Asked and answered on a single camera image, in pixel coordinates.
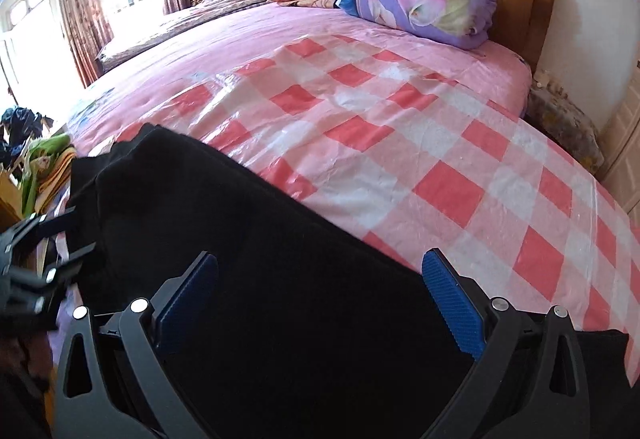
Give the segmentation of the person's left hand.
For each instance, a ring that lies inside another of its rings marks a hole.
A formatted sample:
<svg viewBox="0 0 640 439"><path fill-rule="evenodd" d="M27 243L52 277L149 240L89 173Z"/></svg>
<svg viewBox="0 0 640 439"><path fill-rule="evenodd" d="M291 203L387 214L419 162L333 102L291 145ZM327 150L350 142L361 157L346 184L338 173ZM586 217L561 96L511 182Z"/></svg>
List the person's left hand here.
<svg viewBox="0 0 640 439"><path fill-rule="evenodd" d="M34 397L50 389L53 352L47 332L1 338L1 371L15 375Z"/></svg>

